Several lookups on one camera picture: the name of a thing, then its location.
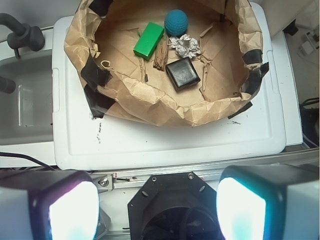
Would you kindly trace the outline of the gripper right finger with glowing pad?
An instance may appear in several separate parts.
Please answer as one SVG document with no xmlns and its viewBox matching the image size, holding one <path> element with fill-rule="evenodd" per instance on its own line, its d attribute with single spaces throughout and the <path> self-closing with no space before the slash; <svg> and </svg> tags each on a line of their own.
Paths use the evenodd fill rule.
<svg viewBox="0 0 320 240">
<path fill-rule="evenodd" d="M 230 165 L 220 176 L 216 211 L 227 240 L 318 240 L 320 168 Z"/>
</svg>

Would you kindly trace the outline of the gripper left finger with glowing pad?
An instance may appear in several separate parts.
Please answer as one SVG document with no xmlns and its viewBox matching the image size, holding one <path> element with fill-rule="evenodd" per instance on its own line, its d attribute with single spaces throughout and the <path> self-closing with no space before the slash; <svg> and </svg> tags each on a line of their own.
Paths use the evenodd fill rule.
<svg viewBox="0 0 320 240">
<path fill-rule="evenodd" d="M 79 170 L 7 170 L 0 173 L 2 240 L 93 240 L 99 193 Z"/>
</svg>

